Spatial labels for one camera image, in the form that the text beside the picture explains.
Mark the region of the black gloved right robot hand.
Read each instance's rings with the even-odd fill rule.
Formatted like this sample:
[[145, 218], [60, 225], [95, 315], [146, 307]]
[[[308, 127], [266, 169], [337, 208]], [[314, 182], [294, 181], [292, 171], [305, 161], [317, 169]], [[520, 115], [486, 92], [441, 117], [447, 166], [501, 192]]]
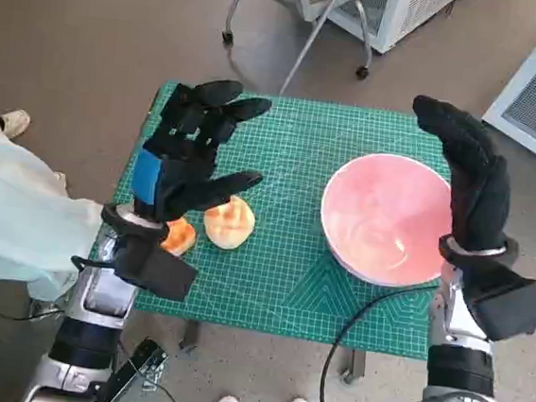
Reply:
[[484, 125], [469, 113], [430, 96], [413, 99], [419, 128], [441, 141], [450, 168], [453, 239], [466, 252], [504, 248], [510, 178]]

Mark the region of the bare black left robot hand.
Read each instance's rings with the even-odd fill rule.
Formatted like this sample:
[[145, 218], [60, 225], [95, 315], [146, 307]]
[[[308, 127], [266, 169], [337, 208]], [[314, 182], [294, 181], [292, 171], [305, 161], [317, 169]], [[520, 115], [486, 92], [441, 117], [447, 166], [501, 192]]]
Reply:
[[239, 123], [271, 108], [269, 99], [244, 99], [243, 91], [240, 82], [225, 79], [176, 85], [136, 157], [131, 180], [136, 215], [165, 223], [224, 204], [261, 183], [261, 173], [249, 169], [213, 177], [219, 146], [231, 140]]

